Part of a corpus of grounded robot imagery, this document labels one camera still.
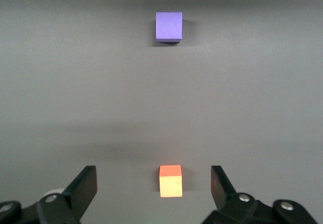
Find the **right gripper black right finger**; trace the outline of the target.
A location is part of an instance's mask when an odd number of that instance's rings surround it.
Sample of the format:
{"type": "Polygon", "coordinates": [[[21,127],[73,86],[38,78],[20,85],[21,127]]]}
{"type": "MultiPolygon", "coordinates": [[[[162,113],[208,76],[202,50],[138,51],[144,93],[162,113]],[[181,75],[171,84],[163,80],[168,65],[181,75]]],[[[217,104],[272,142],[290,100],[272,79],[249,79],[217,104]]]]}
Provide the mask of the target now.
{"type": "Polygon", "coordinates": [[[267,206],[250,194],[237,192],[219,165],[211,167],[211,195],[217,209],[201,224],[318,224],[295,201],[278,199],[267,206]]]}

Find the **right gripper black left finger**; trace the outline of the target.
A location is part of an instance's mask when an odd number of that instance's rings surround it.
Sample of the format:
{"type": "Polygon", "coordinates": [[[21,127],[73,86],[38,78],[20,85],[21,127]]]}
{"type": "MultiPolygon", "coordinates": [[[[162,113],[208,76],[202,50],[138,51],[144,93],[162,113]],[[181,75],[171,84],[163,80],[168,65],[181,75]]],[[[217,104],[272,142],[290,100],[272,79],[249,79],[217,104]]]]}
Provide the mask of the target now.
{"type": "Polygon", "coordinates": [[[88,165],[61,193],[49,193],[31,206],[0,202],[0,224],[81,224],[96,194],[96,166],[88,165]]]}

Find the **orange foam block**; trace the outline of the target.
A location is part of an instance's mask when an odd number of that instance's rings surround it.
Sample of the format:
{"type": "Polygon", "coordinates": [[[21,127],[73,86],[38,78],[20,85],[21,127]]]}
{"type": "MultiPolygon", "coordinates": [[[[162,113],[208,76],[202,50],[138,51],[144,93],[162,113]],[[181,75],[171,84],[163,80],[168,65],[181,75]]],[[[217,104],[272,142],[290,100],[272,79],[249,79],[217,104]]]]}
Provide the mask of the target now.
{"type": "Polygon", "coordinates": [[[183,196],[182,168],[180,165],[159,167],[159,192],[161,198],[183,196]]]}

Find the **purple foam block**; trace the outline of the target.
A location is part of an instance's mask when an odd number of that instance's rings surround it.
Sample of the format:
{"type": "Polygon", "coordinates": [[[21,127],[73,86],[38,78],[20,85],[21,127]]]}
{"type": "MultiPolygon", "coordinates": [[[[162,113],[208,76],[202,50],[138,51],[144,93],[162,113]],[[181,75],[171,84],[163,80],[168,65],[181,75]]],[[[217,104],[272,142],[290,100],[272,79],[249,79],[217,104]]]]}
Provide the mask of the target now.
{"type": "Polygon", "coordinates": [[[182,12],[156,12],[155,38],[157,42],[180,42],[182,27],[182,12]]]}

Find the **dark grey table cover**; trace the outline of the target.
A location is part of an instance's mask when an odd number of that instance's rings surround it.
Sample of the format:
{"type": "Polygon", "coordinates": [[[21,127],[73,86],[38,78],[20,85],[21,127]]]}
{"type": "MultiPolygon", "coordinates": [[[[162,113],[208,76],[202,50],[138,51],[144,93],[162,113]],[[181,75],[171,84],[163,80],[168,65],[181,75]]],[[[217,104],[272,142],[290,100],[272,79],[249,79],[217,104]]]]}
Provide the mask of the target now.
{"type": "Polygon", "coordinates": [[[323,224],[323,0],[0,0],[0,201],[86,165],[82,224],[201,224],[212,165],[323,224]],[[156,12],[182,12],[180,42],[156,12]],[[161,165],[182,197],[160,197],[161,165]]]}

